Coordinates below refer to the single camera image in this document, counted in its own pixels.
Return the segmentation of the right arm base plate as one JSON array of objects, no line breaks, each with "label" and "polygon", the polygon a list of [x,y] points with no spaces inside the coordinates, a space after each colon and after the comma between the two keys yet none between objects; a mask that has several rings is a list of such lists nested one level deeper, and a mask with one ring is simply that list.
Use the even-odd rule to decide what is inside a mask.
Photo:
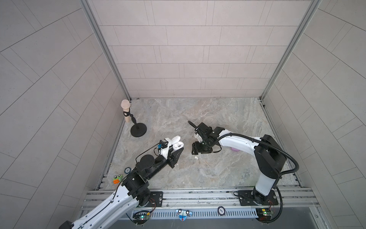
[{"label": "right arm base plate", "polygon": [[274,190],[271,190],[268,196],[263,196],[260,193],[254,196],[252,190],[239,190],[235,192],[235,196],[239,198],[241,206],[279,205],[279,198]]}]

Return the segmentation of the white earbud charging case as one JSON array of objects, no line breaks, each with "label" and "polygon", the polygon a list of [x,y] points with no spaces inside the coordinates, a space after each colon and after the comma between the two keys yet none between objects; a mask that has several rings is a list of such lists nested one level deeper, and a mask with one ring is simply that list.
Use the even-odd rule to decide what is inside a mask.
[{"label": "white earbud charging case", "polygon": [[184,143],[181,141],[181,137],[179,135],[175,136],[172,139],[172,147],[173,147],[173,151],[177,151],[184,147]]}]

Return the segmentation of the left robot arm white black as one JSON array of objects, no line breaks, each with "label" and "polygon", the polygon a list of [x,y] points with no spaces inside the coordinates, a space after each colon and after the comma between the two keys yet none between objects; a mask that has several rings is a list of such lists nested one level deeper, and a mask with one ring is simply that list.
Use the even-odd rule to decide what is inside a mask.
[{"label": "left robot arm white black", "polygon": [[144,155],[135,168],[120,182],[117,189],[101,204],[75,222],[66,221],[60,229],[108,229],[124,214],[138,206],[149,202],[151,191],[149,182],[165,166],[174,168],[181,153],[184,143],[178,142],[165,150],[167,155]]}]

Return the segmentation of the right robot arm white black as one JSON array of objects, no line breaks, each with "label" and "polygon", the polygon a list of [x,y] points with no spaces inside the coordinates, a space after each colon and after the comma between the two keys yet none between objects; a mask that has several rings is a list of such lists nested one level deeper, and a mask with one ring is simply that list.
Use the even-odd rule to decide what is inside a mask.
[{"label": "right robot arm white black", "polygon": [[257,205],[266,205],[271,190],[280,179],[281,170],[286,157],[274,139],[269,135],[253,138],[235,134],[229,130],[216,127],[212,129],[201,123],[196,126],[191,121],[188,124],[194,128],[197,141],[192,144],[192,154],[214,153],[214,146],[234,148],[253,155],[260,170],[259,179],[252,191],[251,199]]}]

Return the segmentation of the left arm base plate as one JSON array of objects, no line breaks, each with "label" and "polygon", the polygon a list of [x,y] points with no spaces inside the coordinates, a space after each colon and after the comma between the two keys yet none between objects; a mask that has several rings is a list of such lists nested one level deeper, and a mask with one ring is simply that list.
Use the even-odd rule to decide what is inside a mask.
[{"label": "left arm base plate", "polygon": [[152,208],[161,207],[163,202],[163,192],[153,191],[149,193],[149,196],[145,194],[139,201],[139,207],[141,208]]}]

